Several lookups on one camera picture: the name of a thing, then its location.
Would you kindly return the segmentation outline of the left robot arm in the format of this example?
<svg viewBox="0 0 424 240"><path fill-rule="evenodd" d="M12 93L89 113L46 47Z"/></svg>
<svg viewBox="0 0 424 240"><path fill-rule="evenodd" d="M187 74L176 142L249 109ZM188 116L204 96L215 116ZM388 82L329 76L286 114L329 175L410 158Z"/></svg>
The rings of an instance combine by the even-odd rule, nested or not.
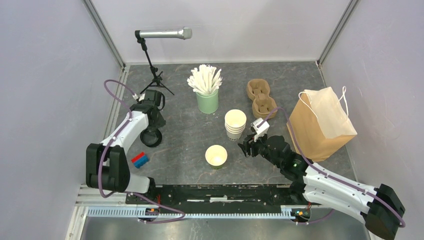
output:
<svg viewBox="0 0 424 240"><path fill-rule="evenodd" d="M100 143L91 143L86 149L86 185L112 192L135 192L145 204L153 203L157 190L154 179L130 172L126 154L139 138L148 148L162 142L162 128L166 121L161 110L165 106L162 92L148 89L142 99L129 108L129 113L118 128Z"/></svg>

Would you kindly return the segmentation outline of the stack of white paper cups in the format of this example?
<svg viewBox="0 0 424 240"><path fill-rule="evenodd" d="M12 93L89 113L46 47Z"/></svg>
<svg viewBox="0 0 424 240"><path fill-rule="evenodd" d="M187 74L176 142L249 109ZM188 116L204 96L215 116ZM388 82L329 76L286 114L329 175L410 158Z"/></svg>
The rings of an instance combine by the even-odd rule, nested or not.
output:
<svg viewBox="0 0 424 240"><path fill-rule="evenodd" d="M246 114L239 109L229 110L224 116L224 126L230 141L240 139L247 122Z"/></svg>

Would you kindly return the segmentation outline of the green paper coffee cup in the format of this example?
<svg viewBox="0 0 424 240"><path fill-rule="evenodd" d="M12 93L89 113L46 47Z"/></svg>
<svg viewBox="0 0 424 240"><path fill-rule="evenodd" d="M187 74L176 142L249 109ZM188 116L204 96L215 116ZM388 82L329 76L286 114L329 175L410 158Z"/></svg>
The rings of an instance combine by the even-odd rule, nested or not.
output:
<svg viewBox="0 0 424 240"><path fill-rule="evenodd" d="M221 169L228 159L227 150L221 145L212 145L205 151L206 162L214 170Z"/></svg>

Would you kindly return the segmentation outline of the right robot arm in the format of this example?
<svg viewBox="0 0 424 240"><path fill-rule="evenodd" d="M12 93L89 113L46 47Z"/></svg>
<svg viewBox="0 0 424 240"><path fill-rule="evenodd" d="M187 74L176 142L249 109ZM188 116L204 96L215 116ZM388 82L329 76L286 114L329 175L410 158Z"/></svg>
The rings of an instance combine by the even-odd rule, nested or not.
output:
<svg viewBox="0 0 424 240"><path fill-rule="evenodd" d="M293 150L281 135L248 135L239 143L246 157L261 156L292 183L289 199L295 204L310 202L342 212L363 223L368 231L393 240L405 225L405 207L392 187L359 183L322 167Z"/></svg>

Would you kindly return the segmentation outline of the black plastic cup lid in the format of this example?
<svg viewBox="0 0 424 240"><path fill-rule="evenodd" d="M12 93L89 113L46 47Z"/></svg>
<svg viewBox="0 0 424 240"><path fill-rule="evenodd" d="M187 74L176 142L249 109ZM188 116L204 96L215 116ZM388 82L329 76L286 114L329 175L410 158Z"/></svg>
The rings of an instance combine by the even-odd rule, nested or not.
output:
<svg viewBox="0 0 424 240"><path fill-rule="evenodd" d="M143 130L140 133L141 142L149 148L155 148L162 142L163 136L159 129L156 130Z"/></svg>

